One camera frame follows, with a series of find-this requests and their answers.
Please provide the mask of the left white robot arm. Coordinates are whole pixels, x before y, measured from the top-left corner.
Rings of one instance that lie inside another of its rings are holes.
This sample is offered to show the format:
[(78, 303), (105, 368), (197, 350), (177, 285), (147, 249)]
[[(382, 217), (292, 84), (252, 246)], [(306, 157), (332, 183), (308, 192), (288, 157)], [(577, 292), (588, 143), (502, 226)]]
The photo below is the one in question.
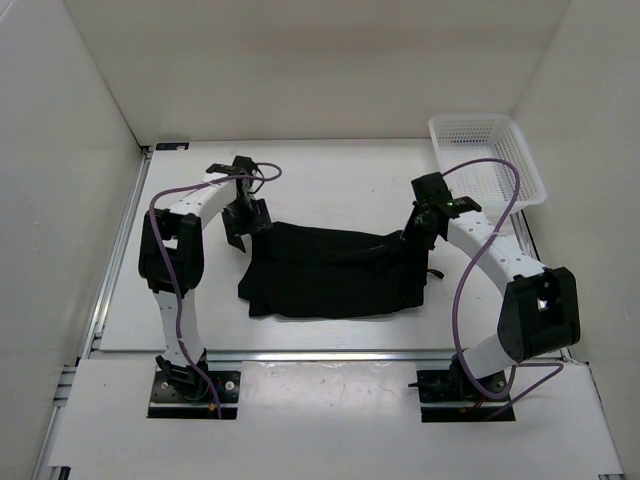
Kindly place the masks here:
[(143, 219), (138, 272), (153, 292), (161, 312), (164, 362), (184, 367), (175, 388), (188, 400), (206, 395), (210, 377), (193, 366), (202, 361), (205, 347), (198, 332), (195, 289), (205, 269), (203, 232), (214, 218), (222, 219), (227, 243), (244, 252), (243, 237), (271, 227), (266, 202), (255, 197), (266, 177), (250, 157), (237, 156), (230, 165), (214, 163), (203, 179), (155, 194)]

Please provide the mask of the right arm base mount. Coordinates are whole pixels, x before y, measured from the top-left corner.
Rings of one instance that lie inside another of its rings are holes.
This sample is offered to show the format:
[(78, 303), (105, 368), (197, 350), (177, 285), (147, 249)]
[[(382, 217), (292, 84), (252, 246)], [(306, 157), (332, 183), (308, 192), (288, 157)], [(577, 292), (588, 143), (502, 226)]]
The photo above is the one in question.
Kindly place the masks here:
[(478, 391), (459, 367), (419, 369), (407, 385), (418, 392), (422, 423), (514, 422), (506, 394), (491, 399)]

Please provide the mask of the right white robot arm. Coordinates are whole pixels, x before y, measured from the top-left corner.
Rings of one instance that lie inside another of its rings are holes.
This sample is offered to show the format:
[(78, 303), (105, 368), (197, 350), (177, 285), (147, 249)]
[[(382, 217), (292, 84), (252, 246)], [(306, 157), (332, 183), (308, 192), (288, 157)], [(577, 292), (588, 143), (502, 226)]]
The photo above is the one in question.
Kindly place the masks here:
[(502, 296), (496, 332), (467, 349), (454, 341), (460, 368), (449, 387), (460, 399), (480, 393), (485, 378), (525, 360), (576, 344), (581, 337), (577, 283), (565, 267), (526, 255), (468, 196), (454, 198), (440, 173), (411, 181), (415, 196), (404, 234), (433, 249), (440, 237), (464, 252)]

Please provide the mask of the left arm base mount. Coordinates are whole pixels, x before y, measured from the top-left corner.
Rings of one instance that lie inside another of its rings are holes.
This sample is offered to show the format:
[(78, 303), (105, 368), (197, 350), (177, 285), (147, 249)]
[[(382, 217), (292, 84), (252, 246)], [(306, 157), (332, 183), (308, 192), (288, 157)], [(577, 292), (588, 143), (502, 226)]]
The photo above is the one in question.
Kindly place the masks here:
[(161, 355), (149, 395), (151, 419), (236, 420), (241, 389), (238, 370), (210, 370), (198, 363), (206, 381), (191, 366), (173, 366)]

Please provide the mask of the black shorts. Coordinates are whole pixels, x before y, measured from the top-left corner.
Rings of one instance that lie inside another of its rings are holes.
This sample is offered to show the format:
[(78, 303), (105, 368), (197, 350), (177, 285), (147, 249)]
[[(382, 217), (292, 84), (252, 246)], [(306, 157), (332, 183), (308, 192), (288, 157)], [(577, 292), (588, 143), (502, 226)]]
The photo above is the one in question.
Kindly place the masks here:
[(252, 237), (251, 262), (238, 297), (253, 318), (375, 317), (421, 306), (429, 250), (386, 235), (276, 222)]

